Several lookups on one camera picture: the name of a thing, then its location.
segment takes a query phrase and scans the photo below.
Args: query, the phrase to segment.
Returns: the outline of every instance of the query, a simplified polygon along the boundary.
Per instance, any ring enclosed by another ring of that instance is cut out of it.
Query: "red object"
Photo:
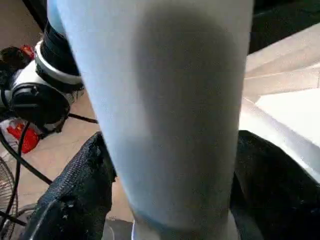
[[[26,53],[30,59],[35,59],[35,52],[32,49],[32,47],[28,46],[28,45],[23,45],[22,47],[20,47],[20,50],[22,50],[24,53]]]
[[[6,128],[6,130],[19,141],[24,127],[24,124],[19,123],[15,128],[9,126]],[[28,128],[24,136],[22,152],[24,154],[30,152],[37,146],[38,142],[39,136],[36,134],[35,130],[33,130],[32,128]]]

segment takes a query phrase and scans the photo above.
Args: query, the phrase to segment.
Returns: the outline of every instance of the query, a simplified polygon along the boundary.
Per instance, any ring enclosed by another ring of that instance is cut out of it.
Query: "floor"
[[[88,118],[95,118],[86,93],[72,105],[71,112]],[[69,118],[65,122],[61,133],[50,135],[41,140],[34,150],[23,157],[41,173],[53,180],[62,172],[85,141],[97,131],[99,131],[99,125],[97,124]],[[15,161],[10,160],[9,162],[10,167],[14,169]],[[46,183],[39,180],[22,166],[18,185],[19,208],[36,203],[47,188],[48,185]],[[119,179],[113,183],[112,209],[107,216],[111,219],[133,221],[133,216]]]

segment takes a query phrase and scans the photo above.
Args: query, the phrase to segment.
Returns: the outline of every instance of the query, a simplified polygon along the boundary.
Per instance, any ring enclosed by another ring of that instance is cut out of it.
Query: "wire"
[[[22,154],[22,146],[23,146],[23,143],[24,143],[24,139],[25,139],[25,136],[26,136],[26,132],[28,130],[30,126],[30,122],[27,122],[26,125],[24,126],[23,130],[22,130],[22,133],[21,133],[21,137],[20,137],[20,140],[19,140],[19,144],[18,144],[18,153],[17,155],[21,158],[21,154]],[[9,200],[9,203],[8,203],[8,206],[6,207],[6,210],[5,210],[5,215],[9,215],[11,209],[12,209],[12,206],[14,204],[14,201],[15,201],[15,197],[16,197],[16,194],[17,194],[17,190],[18,190],[18,184],[19,184],[19,179],[20,179],[20,171],[21,171],[21,163],[19,161],[16,161],[16,167],[15,167],[15,177],[14,177],[14,185],[13,185],[13,190],[12,190],[12,194],[11,194],[11,197],[10,197],[10,200]],[[2,221],[0,223],[0,230],[2,231],[3,230],[3,227],[5,225],[5,222],[7,220],[7,217],[3,217],[2,218]]]
[[[0,211],[0,217],[4,217],[4,218],[10,220],[11,222],[13,222],[13,223],[15,223],[15,224],[19,224],[19,225],[21,225],[21,226],[26,226],[26,225],[27,225],[26,222],[21,221],[20,219],[17,219],[17,218],[15,218],[15,217],[12,217],[12,216],[4,213],[3,211]]]
[[[74,119],[79,119],[79,120],[82,120],[82,121],[88,122],[88,123],[98,124],[98,121],[97,121],[97,120],[95,120],[95,119],[88,118],[88,117],[85,117],[85,116],[79,116],[79,115],[74,114],[74,113],[69,113],[69,115],[68,115],[68,116],[69,116],[69,117],[71,117],[71,118],[74,118]]]
[[[4,148],[17,160],[17,162],[20,162],[26,169],[28,169],[31,173],[33,173],[35,176],[37,176],[39,179],[41,179],[48,185],[52,183],[52,181],[49,178],[47,178],[45,175],[43,175],[41,172],[35,169],[32,165],[30,165],[26,160],[24,160],[21,156],[19,156],[16,153],[16,151],[6,141],[5,136],[3,135],[1,130],[0,130],[0,142],[2,143]]]

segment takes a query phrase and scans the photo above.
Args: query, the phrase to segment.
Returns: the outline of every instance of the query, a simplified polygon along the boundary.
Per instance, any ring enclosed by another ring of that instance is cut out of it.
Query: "white surface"
[[[265,95],[256,105],[320,147],[320,89]]]

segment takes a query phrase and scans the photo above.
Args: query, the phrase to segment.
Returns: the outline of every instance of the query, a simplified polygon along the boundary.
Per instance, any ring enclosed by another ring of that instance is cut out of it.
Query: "black cylinder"
[[[54,68],[66,74],[80,75],[67,39],[59,34],[49,22],[44,30],[40,51],[44,59]]]

